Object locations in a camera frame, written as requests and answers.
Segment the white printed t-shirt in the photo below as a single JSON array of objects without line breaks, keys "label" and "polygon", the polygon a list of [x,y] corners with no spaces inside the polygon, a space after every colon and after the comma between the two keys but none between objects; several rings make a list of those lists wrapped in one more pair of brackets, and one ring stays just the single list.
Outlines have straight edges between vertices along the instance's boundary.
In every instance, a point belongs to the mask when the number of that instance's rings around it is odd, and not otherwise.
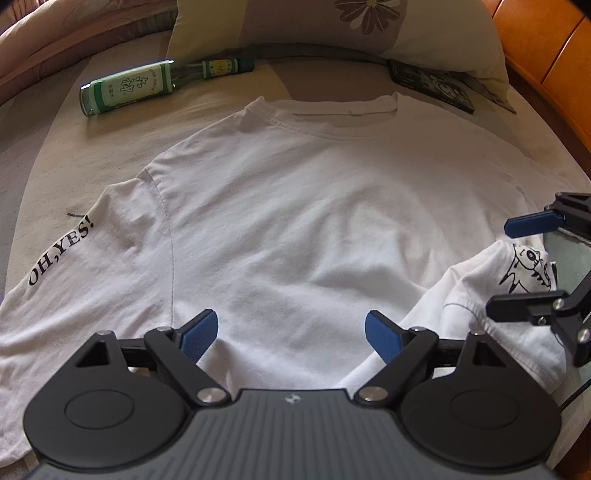
[{"label": "white printed t-shirt", "polygon": [[221,337],[200,365],[230,391],[359,388],[381,364],[363,337],[377,309],[444,338],[482,327],[562,398],[576,377],[556,337],[498,325],[485,304],[556,288],[541,239],[503,226],[585,183],[409,96],[257,99],[35,250],[1,305],[1,462],[29,452],[26,405],[91,334],[136,337],[206,308]]}]

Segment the orange wooden headboard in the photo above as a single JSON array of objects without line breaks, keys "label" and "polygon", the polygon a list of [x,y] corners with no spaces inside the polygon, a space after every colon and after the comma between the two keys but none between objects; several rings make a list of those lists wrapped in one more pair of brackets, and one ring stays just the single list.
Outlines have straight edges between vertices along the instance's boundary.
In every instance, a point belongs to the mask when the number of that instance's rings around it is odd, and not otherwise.
[{"label": "orange wooden headboard", "polygon": [[487,1],[510,83],[590,173],[590,3]]}]

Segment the floral patchwork pillow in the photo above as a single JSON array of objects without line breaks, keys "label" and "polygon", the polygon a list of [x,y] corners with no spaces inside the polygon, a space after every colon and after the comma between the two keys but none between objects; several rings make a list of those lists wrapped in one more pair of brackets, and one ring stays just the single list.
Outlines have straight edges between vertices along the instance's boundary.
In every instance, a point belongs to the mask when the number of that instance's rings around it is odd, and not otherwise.
[{"label": "floral patchwork pillow", "polygon": [[341,47],[456,74],[510,106],[501,40],[482,1],[180,1],[177,8],[173,59],[259,44]]}]

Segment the green glass bottle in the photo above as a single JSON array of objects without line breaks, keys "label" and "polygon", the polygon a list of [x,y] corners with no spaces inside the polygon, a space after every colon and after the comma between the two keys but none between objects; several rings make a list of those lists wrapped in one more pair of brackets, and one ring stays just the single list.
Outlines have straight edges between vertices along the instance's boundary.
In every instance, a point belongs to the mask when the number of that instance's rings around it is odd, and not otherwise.
[{"label": "green glass bottle", "polygon": [[79,89],[79,103],[86,117],[129,104],[169,95],[195,81],[249,73],[252,59],[214,59],[183,63],[165,59],[92,80]]}]

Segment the pink folded quilt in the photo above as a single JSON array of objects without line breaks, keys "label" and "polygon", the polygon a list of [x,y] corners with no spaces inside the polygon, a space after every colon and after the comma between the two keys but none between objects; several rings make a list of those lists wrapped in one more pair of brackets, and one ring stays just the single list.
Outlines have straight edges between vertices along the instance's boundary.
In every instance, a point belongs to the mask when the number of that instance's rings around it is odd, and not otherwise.
[{"label": "pink folded quilt", "polygon": [[113,46],[170,30],[175,1],[46,1],[1,33],[1,101]]}]

